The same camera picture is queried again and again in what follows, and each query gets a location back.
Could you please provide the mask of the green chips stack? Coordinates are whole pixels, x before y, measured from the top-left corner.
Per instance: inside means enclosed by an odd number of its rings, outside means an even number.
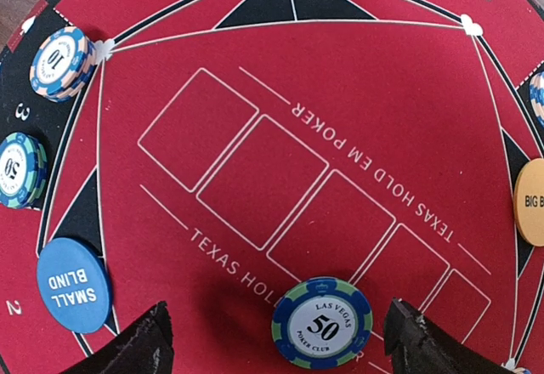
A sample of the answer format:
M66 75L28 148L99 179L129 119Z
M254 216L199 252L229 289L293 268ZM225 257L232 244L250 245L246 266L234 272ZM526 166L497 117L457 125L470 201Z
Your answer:
M354 360L371 337L373 313L365 295L331 276L303 281L278 302L271 335L295 366L336 368Z

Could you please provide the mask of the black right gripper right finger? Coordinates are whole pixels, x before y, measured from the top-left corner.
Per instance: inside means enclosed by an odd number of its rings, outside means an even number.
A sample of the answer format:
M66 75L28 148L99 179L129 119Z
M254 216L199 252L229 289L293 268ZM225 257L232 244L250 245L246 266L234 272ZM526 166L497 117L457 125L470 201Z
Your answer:
M384 321L384 353L394 373L504 373L506 369L459 343L411 304L391 302Z

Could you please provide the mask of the blue cream chips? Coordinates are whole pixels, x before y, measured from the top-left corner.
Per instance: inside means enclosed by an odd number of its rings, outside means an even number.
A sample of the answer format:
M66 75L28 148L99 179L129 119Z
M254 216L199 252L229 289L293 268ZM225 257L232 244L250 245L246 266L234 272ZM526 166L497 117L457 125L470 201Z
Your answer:
M75 26L50 35L37 50L29 80L36 94L53 102L65 102L88 83L97 64L94 44Z

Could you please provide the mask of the blue small blind button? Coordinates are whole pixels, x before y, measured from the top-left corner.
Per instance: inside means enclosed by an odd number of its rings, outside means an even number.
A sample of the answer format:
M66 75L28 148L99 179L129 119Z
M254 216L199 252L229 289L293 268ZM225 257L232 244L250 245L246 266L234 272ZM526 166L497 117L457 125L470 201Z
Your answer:
M97 332L111 315L110 277L93 248L81 241L51 240L37 261L37 285L48 312L69 331Z

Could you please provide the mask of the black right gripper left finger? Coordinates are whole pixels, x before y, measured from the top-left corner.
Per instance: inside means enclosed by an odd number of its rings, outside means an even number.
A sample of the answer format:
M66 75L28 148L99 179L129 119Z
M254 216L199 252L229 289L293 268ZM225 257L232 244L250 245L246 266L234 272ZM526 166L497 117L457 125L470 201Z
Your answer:
M173 362L171 316L167 303L160 301L98 352L65 372L171 374Z

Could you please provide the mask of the orange big blind button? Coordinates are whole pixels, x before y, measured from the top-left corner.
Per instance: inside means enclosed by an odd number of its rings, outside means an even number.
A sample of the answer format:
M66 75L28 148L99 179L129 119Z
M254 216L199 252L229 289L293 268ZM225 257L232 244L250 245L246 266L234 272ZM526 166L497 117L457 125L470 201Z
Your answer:
M514 218L522 238L543 247L543 162L536 158L521 169L513 192Z

